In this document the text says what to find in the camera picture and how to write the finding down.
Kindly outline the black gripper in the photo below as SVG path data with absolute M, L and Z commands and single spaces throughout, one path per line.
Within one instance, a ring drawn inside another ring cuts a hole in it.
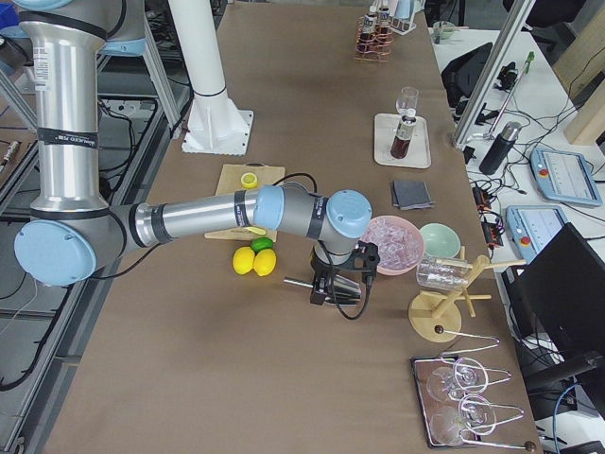
M 343 263 L 337 264 L 336 256 L 328 253 L 323 243 L 319 241 L 311 254 L 313 281 L 319 277 L 332 280 L 338 274 L 359 285 L 363 284 L 366 293 L 369 293 L 377 274 L 379 261 L 378 247 L 373 243 L 359 241 L 349 257 Z

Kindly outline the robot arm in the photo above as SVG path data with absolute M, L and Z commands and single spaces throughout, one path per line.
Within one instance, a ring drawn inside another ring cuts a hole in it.
M 102 197 L 98 168 L 97 57 L 146 49 L 141 1 L 21 1 L 33 46 L 40 192 L 13 248 L 21 268 L 48 286 L 97 277 L 122 256 L 181 237 L 260 227 L 314 241 L 310 300 L 367 301 L 379 253 L 363 241 L 372 209 L 353 190 L 330 197 L 296 183 L 150 205 L 141 189 L 124 203 Z

